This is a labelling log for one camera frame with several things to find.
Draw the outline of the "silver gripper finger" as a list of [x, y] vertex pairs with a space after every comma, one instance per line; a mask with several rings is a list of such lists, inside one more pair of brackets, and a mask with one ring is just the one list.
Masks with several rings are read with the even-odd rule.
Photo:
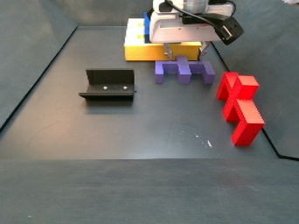
[[164, 53], [165, 53], [165, 55], [168, 57], [168, 60], [171, 60], [173, 58], [173, 53], [172, 53], [172, 49], [169, 47], [169, 44], [164, 43], [163, 47], [164, 47]]
[[199, 60], [203, 60], [203, 57], [208, 51], [208, 47], [211, 42], [210, 41], [202, 41], [200, 42], [202, 46], [200, 46], [200, 56], [199, 56]]

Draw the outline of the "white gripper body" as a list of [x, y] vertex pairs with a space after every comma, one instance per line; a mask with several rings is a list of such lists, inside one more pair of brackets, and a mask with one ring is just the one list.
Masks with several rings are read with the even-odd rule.
[[230, 0], [153, 0], [152, 43], [234, 41], [234, 3]]

